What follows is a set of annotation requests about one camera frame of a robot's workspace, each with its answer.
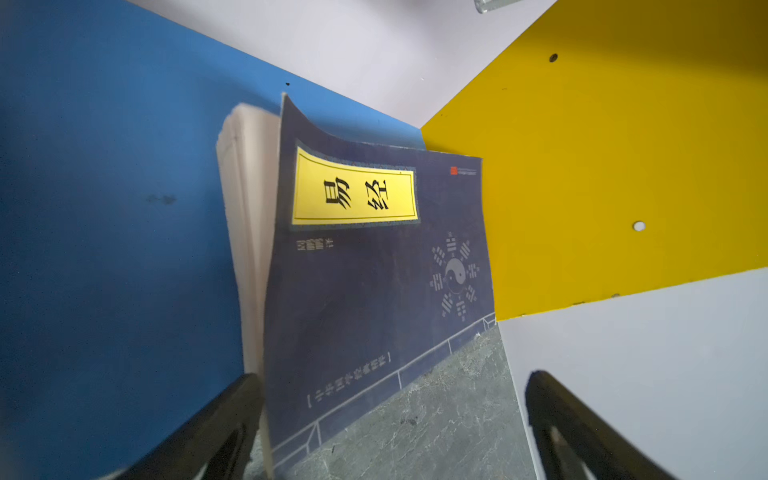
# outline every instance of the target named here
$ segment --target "dark blue book cover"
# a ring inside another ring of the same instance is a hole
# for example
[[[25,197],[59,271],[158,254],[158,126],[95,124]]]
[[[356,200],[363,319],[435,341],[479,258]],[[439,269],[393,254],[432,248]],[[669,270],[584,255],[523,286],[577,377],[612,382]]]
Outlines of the dark blue book cover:
[[[284,98],[264,314],[276,472],[495,325],[481,167],[341,140]]]

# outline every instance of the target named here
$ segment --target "chinese characters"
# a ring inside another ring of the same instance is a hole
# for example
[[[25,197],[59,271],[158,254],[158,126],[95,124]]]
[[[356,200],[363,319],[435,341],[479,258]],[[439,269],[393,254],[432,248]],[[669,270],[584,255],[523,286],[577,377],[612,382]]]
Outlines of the chinese characters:
[[[333,248],[333,238],[296,240],[296,250],[322,250],[323,248]]]
[[[323,180],[323,186],[326,191],[327,204],[338,204],[344,210],[351,207],[352,198],[348,191],[351,189],[346,181],[338,177],[335,181]],[[388,210],[389,205],[386,202],[389,200],[389,192],[386,188],[386,180],[366,182],[366,198],[368,199],[368,206],[372,209]]]
[[[386,199],[389,200],[389,194],[386,191],[386,180],[381,184],[378,180],[374,180],[372,184],[366,182],[366,194],[368,196],[368,205],[373,207],[374,210],[389,209],[382,196],[385,194]]]
[[[346,208],[349,207],[350,201],[349,194],[347,193],[349,184],[338,177],[336,177],[335,182],[323,180],[323,183],[326,188],[326,203],[339,204],[341,205],[341,208],[346,210]]]
[[[368,375],[376,369],[382,368],[387,364],[387,362],[391,361],[392,358],[389,356],[389,352],[387,352],[386,355],[381,355],[379,358],[373,359],[370,362],[367,362],[365,365],[360,366],[351,372],[345,373],[334,382],[328,382],[325,388],[317,389],[315,391],[315,402],[322,402],[323,398],[331,396],[335,392],[339,392],[345,389],[347,386],[351,385],[352,382],[360,380],[363,376]]]

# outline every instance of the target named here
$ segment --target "white wall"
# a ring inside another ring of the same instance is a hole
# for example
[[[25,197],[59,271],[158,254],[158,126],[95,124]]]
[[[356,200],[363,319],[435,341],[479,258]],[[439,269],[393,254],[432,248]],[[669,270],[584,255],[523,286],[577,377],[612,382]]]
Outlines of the white wall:
[[[421,127],[554,0],[131,0]]]
[[[768,475],[768,269],[499,328],[521,405],[547,370],[681,480]]]

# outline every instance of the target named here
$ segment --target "glass object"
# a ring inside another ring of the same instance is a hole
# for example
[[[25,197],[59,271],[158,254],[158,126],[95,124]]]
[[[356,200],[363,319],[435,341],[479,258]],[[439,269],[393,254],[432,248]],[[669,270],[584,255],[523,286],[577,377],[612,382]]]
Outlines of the glass object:
[[[475,7],[478,12],[487,13],[515,2],[520,2],[520,0],[475,0]]]

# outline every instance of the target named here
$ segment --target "yellow panel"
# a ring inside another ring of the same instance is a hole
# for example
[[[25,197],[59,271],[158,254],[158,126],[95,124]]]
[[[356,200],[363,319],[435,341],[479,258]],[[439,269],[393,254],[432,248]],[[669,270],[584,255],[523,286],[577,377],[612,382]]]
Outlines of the yellow panel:
[[[768,266],[766,25],[560,0],[422,129],[485,159],[498,318]]]

